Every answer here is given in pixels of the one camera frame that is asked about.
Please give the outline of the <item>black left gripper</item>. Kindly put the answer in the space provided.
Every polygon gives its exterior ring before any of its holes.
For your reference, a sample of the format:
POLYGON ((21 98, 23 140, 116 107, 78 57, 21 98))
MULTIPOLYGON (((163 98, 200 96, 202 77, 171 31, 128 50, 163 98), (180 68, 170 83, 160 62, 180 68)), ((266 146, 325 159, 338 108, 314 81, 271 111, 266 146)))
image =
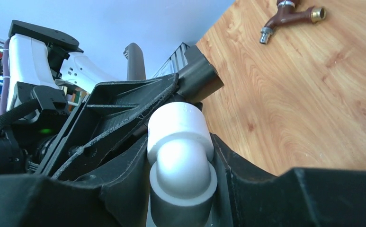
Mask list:
POLYGON ((43 144, 70 115, 63 90, 17 82, 11 108, 0 116, 0 174, 18 174, 38 164, 43 144))

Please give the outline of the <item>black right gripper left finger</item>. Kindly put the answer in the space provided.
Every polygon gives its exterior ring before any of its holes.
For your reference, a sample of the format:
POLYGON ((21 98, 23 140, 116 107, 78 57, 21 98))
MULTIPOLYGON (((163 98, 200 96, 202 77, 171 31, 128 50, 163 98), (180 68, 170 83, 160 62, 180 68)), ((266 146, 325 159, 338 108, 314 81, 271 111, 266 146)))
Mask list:
POLYGON ((0 227, 143 227, 147 136, 76 181, 0 175, 0 227))

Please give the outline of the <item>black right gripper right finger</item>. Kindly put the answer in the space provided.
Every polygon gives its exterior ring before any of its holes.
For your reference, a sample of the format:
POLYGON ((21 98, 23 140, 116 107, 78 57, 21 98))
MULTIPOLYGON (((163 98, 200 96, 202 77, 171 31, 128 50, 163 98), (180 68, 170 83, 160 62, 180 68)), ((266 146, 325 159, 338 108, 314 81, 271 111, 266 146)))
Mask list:
POLYGON ((366 171, 296 167, 275 176, 211 138, 215 227, 366 227, 366 171))

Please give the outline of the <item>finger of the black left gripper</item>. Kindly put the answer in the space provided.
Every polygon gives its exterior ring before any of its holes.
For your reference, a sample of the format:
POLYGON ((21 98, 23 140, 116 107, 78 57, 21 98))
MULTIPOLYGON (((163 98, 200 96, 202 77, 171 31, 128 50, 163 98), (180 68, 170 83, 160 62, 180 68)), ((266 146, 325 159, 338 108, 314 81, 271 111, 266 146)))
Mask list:
POLYGON ((175 92, 177 74, 103 82, 76 107, 46 151, 36 174, 75 180, 117 150, 175 92))

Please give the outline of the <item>white pvc elbow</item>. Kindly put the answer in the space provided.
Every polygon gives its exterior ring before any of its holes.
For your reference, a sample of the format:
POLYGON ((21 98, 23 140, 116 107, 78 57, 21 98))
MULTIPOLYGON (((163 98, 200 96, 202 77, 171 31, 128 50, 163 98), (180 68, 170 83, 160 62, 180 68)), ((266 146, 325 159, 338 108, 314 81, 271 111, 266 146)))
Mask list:
POLYGON ((158 227, 206 225, 217 176, 214 146, 202 112, 192 104, 172 102, 148 122, 151 216, 158 227))

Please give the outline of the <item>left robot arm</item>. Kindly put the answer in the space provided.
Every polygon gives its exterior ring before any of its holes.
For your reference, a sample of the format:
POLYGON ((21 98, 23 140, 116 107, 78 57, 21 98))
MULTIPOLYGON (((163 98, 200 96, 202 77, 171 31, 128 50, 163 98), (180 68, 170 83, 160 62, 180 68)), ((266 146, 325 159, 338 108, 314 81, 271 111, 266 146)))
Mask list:
POLYGON ((63 32, 13 20, 9 31, 9 98, 0 116, 0 183, 52 178, 71 182, 90 173, 112 181, 132 171, 148 178, 143 126, 174 96, 179 77, 114 82, 107 76, 69 111, 53 82, 60 58, 83 55, 63 32))

